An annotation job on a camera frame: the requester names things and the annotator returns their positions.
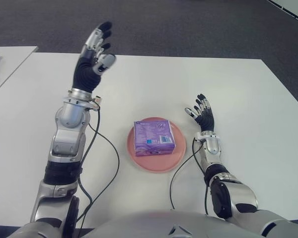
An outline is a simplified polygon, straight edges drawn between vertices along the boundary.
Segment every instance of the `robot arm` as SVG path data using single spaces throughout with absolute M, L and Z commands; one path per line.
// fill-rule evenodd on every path
M 85 129 L 90 121 L 89 110 L 99 110 L 100 98 L 92 98 L 101 75 L 114 63 L 114 55 L 101 53 L 110 47 L 102 45 L 111 35 L 111 23 L 98 26 L 89 36 L 78 59 L 72 89 L 57 111 L 56 133 L 52 139 L 44 179 L 32 211 L 30 223 L 11 238 L 71 238 L 78 214 L 79 199 L 74 196 L 77 178 L 82 172 Z
M 201 167 L 204 181 L 210 187 L 214 212 L 220 218 L 243 229 L 268 238 L 298 237 L 298 225 L 265 210 L 258 210 L 254 192 L 222 164 L 219 138 L 214 133 L 214 118 L 208 100 L 203 94 L 196 100 L 197 113 L 190 108 L 185 112 L 201 127 L 195 140 L 203 144 Z

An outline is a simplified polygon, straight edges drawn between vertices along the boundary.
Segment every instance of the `wire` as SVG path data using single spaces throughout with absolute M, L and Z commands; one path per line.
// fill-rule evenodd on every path
M 95 138 L 96 138 L 96 135 L 97 135 L 97 132 L 98 132 L 98 129 L 99 129 L 99 125 L 100 125 L 100 106 L 98 105 L 98 119 L 97 119 L 97 127 L 96 127 L 96 130 L 95 131 L 95 134 L 92 138 L 92 140 L 90 141 L 90 144 L 80 162 L 80 167 L 82 168 L 82 165 L 85 161 L 85 158 L 87 157 L 92 145 L 94 144 L 94 141 L 95 141 Z M 89 204 L 92 204 L 93 202 L 93 199 L 91 198 L 91 196 L 89 195 L 89 193 L 85 190 L 85 188 L 83 187 L 83 184 L 81 183 L 81 180 L 80 180 L 80 175 L 77 176 L 77 181 L 78 181 L 78 185 L 80 187 L 80 189 L 82 190 L 82 192 L 87 196 L 87 198 L 89 199 Z
M 119 171 L 119 166 L 120 166 L 120 157 L 119 157 L 119 154 L 118 154 L 118 151 L 116 149 L 116 147 L 114 146 L 114 144 L 109 140 L 107 139 L 104 135 L 102 135 L 101 133 L 99 133 L 97 131 L 97 128 L 96 130 L 90 125 L 88 124 L 89 127 L 95 131 L 95 133 L 97 133 L 98 135 L 100 135 L 101 137 L 103 137 L 115 150 L 116 152 L 116 155 L 117 155 L 117 159 L 118 159 L 118 165 L 117 165 L 117 170 L 115 172 L 115 175 L 113 176 L 113 178 L 111 179 L 111 181 L 103 188 L 103 190 L 95 197 L 95 199 L 92 201 L 92 203 L 90 203 L 89 205 L 86 206 L 84 212 L 78 217 L 78 219 L 76 220 L 77 222 L 83 217 L 83 221 L 82 221 L 82 224 L 80 226 L 80 229 L 79 229 L 79 233 L 78 233 L 78 237 L 80 235 L 80 232 L 82 230 L 82 227 L 83 227 L 83 224 L 84 224 L 84 221 L 85 221 L 85 217 L 88 213 L 88 211 L 90 210 L 90 208 L 92 207 L 92 205 L 94 204 L 94 202 L 101 196 L 101 194 L 108 188 L 108 186 L 113 182 L 113 180 L 116 178 L 117 174 L 118 174 L 118 171 Z
M 82 228 L 83 228 L 84 221 L 85 221 L 85 217 L 86 217 L 86 214 L 84 215 L 84 218 L 83 218 L 83 221 L 82 221 L 82 223 L 81 223 L 81 226 L 80 226 L 80 229 L 79 229 L 77 238 L 79 238 L 79 236 L 80 236 L 80 233 L 81 233 L 81 230 L 82 230 Z
M 169 197 L 170 197 L 170 202 L 171 202 L 171 206 L 173 209 L 175 209 L 174 205 L 173 205 L 173 201 L 172 201 L 172 195 L 171 195 L 171 187 L 172 187 L 172 182 L 174 180 L 174 177 L 176 176 L 176 174 L 178 173 L 178 171 L 196 154 L 200 151 L 200 149 L 202 148 L 203 145 L 200 146 L 200 148 L 194 152 L 188 159 L 186 159 L 182 165 L 180 165 L 180 167 L 176 170 L 176 172 L 173 174 L 173 177 L 171 179 L 171 182 L 170 182 L 170 187 L 169 187 Z
M 193 143 L 192 143 L 192 153 L 194 153 L 194 139 L 193 139 Z M 205 172 L 203 171 L 201 165 L 199 164 L 197 157 L 194 154 L 194 160 L 195 162 L 197 162 L 198 167 L 200 168 L 201 172 L 203 173 L 203 175 L 205 176 Z M 205 209 L 205 214 L 209 214 L 208 213 L 208 208 L 207 208 L 207 199 L 208 199 L 208 186 L 206 185 L 205 187 L 205 197 L 204 197 L 204 209 Z
M 197 165 L 198 165 L 199 169 L 201 170 L 201 172 L 203 173 L 203 175 L 205 175 L 205 173 L 204 173 L 204 171 L 203 171 L 201 165 L 199 164 L 199 162 L 198 162 L 198 160 L 197 160 L 197 157 L 196 157 L 195 154 L 194 154 L 194 141 L 195 141 L 195 140 L 194 140 L 194 138 L 193 138 L 193 142 L 192 142 L 192 153 L 193 153 L 193 156 L 194 156 L 194 160 L 195 160 L 195 162 L 197 162 Z
M 204 209 L 205 209 L 205 214 L 209 214 L 208 213 L 208 207 L 207 207 L 207 198 L 208 198 L 208 186 L 206 185 L 206 188 L 205 188 L 205 197 L 204 197 Z

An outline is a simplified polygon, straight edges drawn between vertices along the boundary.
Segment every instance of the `tissue pack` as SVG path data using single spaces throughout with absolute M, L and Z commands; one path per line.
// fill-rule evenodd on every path
M 168 120 L 135 121 L 136 156 L 172 154 L 175 141 Z

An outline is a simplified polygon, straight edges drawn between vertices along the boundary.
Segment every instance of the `gray carpet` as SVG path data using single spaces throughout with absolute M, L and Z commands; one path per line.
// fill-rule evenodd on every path
M 298 100 L 298 21 L 266 0 L 0 0 L 0 46 L 78 53 L 105 20 L 115 54 L 262 59 Z

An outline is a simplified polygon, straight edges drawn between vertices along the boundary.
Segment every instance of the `pink plate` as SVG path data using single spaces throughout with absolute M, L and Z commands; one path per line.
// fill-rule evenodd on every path
M 146 118 L 143 121 L 153 120 L 166 120 L 163 118 Z M 136 156 L 134 146 L 134 128 L 132 128 L 127 138 L 127 149 L 131 158 L 136 162 L 137 165 L 145 170 L 154 173 L 162 173 L 169 171 L 176 167 L 182 160 L 186 149 L 185 138 L 180 129 L 170 122 L 172 133 L 175 139 L 175 149 L 170 155 L 148 155 L 148 156 Z

